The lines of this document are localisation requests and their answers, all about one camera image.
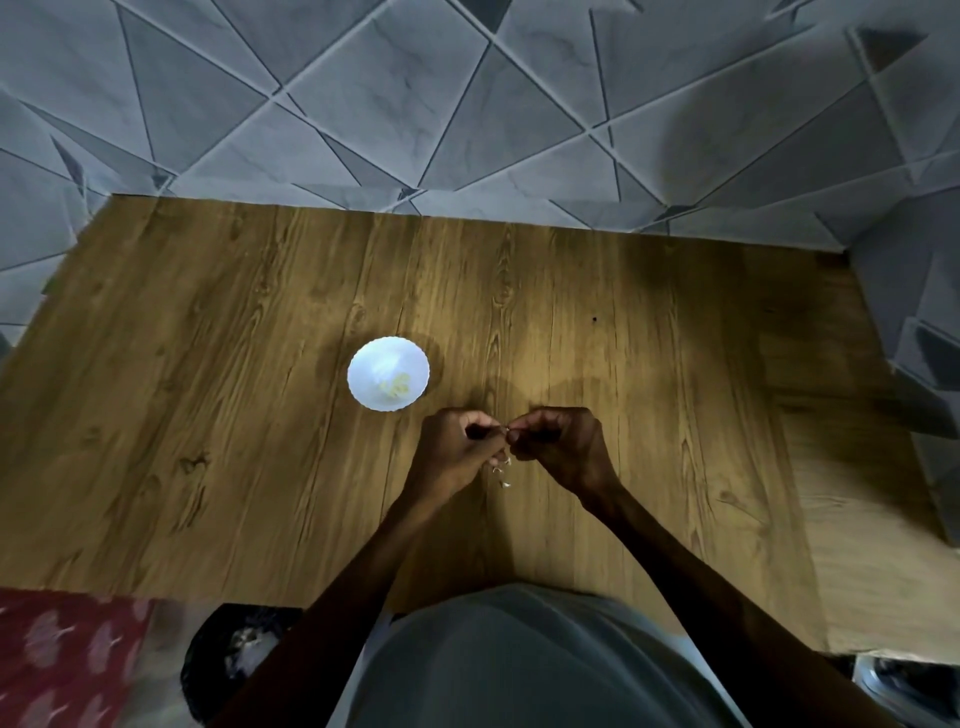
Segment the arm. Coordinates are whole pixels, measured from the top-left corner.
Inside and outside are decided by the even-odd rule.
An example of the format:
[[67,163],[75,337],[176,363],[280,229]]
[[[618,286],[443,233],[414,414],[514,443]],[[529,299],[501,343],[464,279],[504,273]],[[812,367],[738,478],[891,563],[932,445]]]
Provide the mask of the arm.
[[508,427],[517,459],[539,460],[630,550],[754,726],[898,726],[657,523],[620,484],[589,410],[543,408]]
[[[468,427],[486,437],[471,440]],[[426,418],[403,492],[383,523],[217,715],[215,728],[284,726],[304,716],[326,725],[410,545],[505,445],[503,428],[482,412],[446,409]]]

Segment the dark object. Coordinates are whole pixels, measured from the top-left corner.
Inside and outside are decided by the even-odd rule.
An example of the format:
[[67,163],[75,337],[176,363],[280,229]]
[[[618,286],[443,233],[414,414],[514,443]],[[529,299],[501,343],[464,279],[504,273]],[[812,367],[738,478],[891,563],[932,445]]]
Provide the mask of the dark object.
[[193,636],[180,671],[180,688],[190,715],[203,725],[213,720],[247,675],[238,660],[245,645],[274,644],[296,624],[302,609],[224,604]]

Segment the white bowl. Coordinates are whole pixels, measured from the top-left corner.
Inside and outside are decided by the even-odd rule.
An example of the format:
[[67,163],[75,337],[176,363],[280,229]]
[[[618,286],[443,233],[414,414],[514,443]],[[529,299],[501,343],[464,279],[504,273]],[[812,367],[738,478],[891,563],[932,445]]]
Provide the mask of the white bowl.
[[430,362],[408,339],[384,336],[360,348],[347,367],[347,387],[368,409],[393,412],[413,404],[430,380]]

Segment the person's right hand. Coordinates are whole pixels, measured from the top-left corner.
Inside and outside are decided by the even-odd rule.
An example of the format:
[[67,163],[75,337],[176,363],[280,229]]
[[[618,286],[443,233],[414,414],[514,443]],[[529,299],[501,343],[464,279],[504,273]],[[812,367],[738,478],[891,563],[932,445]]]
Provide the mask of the person's right hand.
[[585,407],[539,407],[507,425],[517,460],[537,460],[584,505],[620,487],[603,427]]

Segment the hand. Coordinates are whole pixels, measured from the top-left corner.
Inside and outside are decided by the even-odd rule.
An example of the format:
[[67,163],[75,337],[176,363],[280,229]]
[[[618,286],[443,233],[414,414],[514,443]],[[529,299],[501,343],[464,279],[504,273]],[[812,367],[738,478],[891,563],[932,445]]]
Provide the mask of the hand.
[[[485,435],[474,439],[468,431]],[[423,420],[403,495],[440,507],[466,488],[484,463],[506,459],[506,446],[506,429],[486,412],[442,409]]]
[[540,462],[585,506],[621,487],[603,427],[588,409],[540,407],[516,418],[507,428],[514,457]]

